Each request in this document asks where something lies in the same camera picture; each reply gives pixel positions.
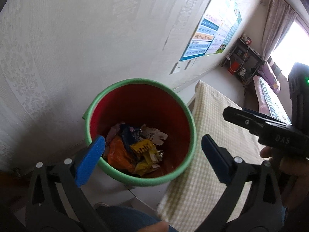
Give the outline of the person's right hand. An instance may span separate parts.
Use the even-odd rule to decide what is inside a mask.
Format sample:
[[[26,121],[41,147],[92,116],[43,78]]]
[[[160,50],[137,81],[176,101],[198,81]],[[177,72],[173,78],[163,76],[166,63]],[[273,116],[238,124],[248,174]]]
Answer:
[[[282,158],[279,171],[292,179],[282,194],[282,202],[288,210],[294,210],[308,197],[308,159]]]

